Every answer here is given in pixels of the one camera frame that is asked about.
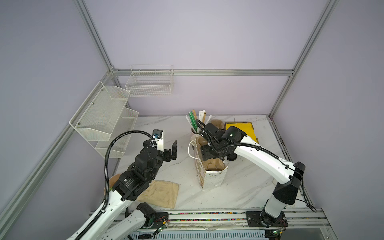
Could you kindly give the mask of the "pulp two-cup carrier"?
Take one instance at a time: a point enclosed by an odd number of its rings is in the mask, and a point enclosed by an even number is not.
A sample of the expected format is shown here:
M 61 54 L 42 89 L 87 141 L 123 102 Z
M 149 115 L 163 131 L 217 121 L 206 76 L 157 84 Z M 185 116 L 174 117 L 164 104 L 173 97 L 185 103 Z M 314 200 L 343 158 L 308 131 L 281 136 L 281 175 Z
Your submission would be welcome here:
M 226 165 L 220 159 L 209 159 L 209 160 L 203 161 L 203 166 L 206 171 L 213 171 L 213 172 L 223 171 L 226 168 Z

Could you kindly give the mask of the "cartoon animal paper gift bag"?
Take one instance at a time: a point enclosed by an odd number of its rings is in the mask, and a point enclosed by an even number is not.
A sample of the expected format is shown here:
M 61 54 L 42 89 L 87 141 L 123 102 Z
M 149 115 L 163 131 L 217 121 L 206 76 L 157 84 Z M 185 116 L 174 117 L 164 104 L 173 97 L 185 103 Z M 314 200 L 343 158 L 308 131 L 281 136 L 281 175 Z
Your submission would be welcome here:
M 202 136 L 194 134 L 191 136 L 187 152 L 189 157 L 195 162 L 197 178 L 202 191 L 208 191 L 221 186 L 228 171 L 229 164 L 225 159 L 223 162 L 226 165 L 226 168 L 223 171 L 206 171 L 203 166 L 202 153 L 200 149 L 201 146 L 204 145 L 208 145 L 208 142 Z

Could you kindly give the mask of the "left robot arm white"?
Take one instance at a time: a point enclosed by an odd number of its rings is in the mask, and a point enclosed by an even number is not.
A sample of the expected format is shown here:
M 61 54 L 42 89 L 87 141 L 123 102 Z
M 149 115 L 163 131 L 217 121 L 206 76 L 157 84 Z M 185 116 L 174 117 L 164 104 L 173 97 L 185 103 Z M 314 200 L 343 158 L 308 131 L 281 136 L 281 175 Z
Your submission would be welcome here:
M 163 140 L 157 140 L 155 147 L 145 146 L 135 161 L 123 172 L 105 200 L 91 217 L 70 236 L 71 240 L 122 240 L 130 233 L 154 221 L 155 210 L 147 203 L 141 203 L 124 220 L 113 222 L 143 193 L 155 179 L 163 162 L 177 159 L 177 143 L 171 149 L 163 148 Z

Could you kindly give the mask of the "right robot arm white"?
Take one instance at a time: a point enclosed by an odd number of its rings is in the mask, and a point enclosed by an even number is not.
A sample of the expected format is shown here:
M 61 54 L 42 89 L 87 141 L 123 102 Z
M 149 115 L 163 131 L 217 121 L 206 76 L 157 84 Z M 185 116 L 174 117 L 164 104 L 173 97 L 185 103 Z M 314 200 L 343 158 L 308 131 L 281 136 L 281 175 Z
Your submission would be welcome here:
M 197 121 L 201 136 L 208 142 L 201 147 L 203 160 L 223 159 L 234 161 L 234 155 L 243 157 L 270 174 L 277 185 L 260 213 L 261 225 L 272 227 L 282 216 L 287 205 L 293 205 L 301 187 L 306 166 L 292 163 L 263 148 L 244 131 L 231 126 L 223 131 L 212 123 Z

